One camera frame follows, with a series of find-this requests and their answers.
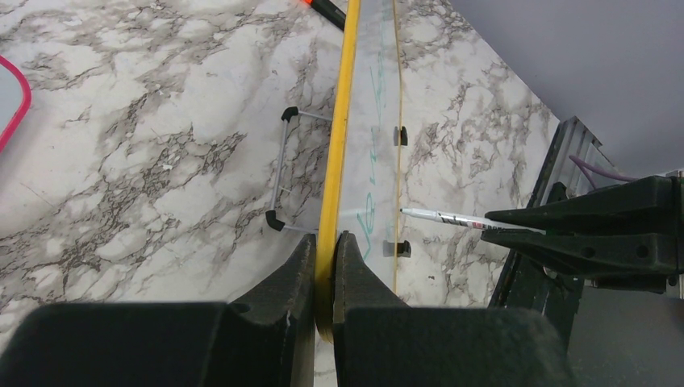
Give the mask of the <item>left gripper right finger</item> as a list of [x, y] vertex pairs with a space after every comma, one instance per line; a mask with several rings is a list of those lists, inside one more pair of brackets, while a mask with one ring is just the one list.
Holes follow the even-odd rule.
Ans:
[[368, 268], [349, 232], [334, 257], [339, 385], [575, 385], [561, 339], [541, 314], [409, 306]]

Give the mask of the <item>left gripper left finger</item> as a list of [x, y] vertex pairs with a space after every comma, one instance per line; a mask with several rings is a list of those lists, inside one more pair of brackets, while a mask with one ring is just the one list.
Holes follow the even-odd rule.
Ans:
[[233, 302], [55, 303], [1, 356], [4, 386], [310, 386], [316, 242]]

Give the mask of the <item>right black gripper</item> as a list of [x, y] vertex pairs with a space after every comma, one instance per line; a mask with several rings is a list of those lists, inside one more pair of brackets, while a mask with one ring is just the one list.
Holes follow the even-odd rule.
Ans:
[[651, 176], [543, 206], [486, 213], [489, 220], [546, 231], [484, 231], [556, 273], [598, 289], [683, 298], [683, 179]]

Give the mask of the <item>yellow framed whiteboard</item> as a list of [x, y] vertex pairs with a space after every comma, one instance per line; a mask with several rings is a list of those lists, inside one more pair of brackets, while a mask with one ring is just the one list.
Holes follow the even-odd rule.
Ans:
[[350, 1], [323, 186], [315, 261], [315, 322], [331, 343], [334, 255], [344, 232], [362, 260], [396, 289], [402, 74], [394, 1]]

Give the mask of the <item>white green marker pen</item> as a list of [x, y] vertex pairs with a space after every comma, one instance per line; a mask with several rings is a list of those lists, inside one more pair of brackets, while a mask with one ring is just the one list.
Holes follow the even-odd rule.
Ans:
[[539, 231], [539, 229], [514, 225], [510, 223], [496, 222], [487, 218], [468, 216], [464, 214], [440, 212], [437, 210], [401, 208], [400, 213], [412, 218], [421, 218], [424, 220], [430, 220], [437, 223], [445, 223], [479, 230], [503, 229]]

